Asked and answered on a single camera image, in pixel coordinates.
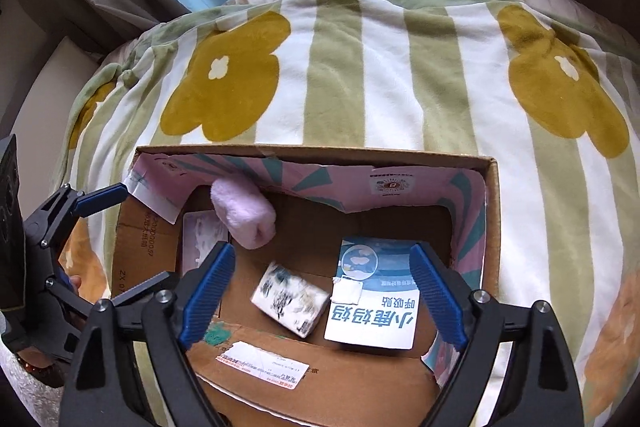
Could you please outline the person's left hand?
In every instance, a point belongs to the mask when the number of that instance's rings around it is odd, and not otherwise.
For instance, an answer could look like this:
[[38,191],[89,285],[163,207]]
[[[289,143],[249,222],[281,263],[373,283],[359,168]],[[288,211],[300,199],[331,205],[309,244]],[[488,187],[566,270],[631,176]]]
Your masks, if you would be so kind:
[[79,288],[81,286],[81,277],[78,277],[78,275],[73,275],[72,277],[70,277],[70,283],[72,284],[75,293],[78,294]]

